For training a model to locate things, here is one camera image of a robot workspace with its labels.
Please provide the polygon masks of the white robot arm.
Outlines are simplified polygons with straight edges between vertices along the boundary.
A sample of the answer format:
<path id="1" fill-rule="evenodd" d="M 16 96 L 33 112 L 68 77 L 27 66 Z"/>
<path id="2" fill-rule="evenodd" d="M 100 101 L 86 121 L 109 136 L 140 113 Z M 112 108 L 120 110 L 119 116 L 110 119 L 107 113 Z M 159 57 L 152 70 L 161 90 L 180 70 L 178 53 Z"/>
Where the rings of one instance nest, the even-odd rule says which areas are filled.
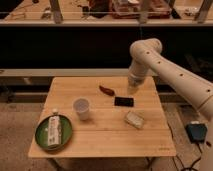
<path id="1" fill-rule="evenodd" d="M 180 67 L 160 55 L 161 41 L 157 38 L 138 40 L 131 44 L 132 62 L 128 83 L 137 87 L 151 69 L 190 103 L 208 121 L 208 130 L 201 156 L 199 171 L 213 169 L 213 83 Z"/>

